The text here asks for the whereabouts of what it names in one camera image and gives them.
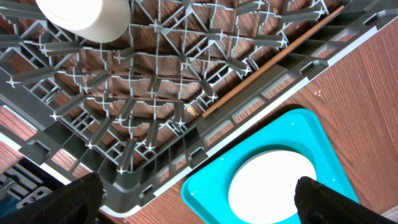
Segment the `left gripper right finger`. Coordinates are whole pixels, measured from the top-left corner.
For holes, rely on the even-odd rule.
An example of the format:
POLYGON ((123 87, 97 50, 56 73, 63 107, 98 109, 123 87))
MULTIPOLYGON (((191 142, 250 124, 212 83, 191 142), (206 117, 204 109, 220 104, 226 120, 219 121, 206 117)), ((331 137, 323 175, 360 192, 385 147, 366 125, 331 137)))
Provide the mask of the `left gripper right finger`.
POLYGON ((395 224, 307 176, 297 181, 294 202, 304 224, 395 224))

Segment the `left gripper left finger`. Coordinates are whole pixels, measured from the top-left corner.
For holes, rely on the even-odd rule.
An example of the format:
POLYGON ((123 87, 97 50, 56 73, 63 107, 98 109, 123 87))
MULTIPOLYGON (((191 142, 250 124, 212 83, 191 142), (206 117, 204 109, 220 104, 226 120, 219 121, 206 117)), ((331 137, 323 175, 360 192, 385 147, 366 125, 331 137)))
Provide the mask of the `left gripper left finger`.
POLYGON ((1 223, 95 222, 103 200, 103 183, 95 172, 55 190, 1 218, 1 223))

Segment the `large white dinner plate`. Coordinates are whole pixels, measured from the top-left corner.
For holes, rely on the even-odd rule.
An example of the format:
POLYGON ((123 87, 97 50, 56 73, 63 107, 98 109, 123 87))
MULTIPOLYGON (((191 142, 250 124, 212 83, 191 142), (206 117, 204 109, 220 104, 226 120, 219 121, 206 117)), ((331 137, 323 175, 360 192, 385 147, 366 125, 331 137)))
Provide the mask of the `large white dinner plate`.
POLYGON ((305 156, 280 149, 262 152, 235 173, 228 190, 229 206, 246 223, 284 221, 297 213, 294 197, 301 177, 317 177, 305 156))

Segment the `wooden chopstick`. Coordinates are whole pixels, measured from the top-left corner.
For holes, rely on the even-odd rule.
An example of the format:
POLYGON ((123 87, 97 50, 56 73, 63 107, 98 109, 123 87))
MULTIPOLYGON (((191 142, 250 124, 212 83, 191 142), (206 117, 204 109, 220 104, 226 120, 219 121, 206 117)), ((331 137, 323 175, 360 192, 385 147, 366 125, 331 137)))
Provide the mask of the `wooden chopstick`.
POLYGON ((247 79, 241 82, 239 85, 234 87, 229 93, 227 93, 222 99, 218 100, 215 104, 209 107, 203 114, 203 117, 210 115, 220 106, 227 103, 232 97, 237 95, 241 90, 245 89, 250 83, 255 81, 260 75, 270 69, 277 62, 281 61, 284 57, 286 57, 289 53, 295 50, 300 44, 304 43, 307 39, 309 39, 314 33, 320 30, 323 26, 325 26, 328 22, 330 22, 335 16, 337 16, 343 9, 344 5, 341 5, 335 11, 333 11, 330 15, 326 16, 322 21, 314 25, 311 29, 306 31, 303 35, 301 35, 298 39, 292 42, 288 47, 284 50, 280 51, 276 56, 271 58, 268 62, 266 62, 262 67, 260 67, 257 71, 255 71, 252 75, 250 75, 247 79))

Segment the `white cup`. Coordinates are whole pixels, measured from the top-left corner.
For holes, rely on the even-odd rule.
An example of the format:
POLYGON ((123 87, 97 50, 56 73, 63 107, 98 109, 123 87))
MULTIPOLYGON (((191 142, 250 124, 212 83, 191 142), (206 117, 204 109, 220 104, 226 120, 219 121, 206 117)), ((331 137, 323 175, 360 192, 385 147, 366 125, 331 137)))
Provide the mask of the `white cup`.
POLYGON ((87 40, 108 43, 124 34, 130 24, 127 0, 36 0, 46 18, 87 40))

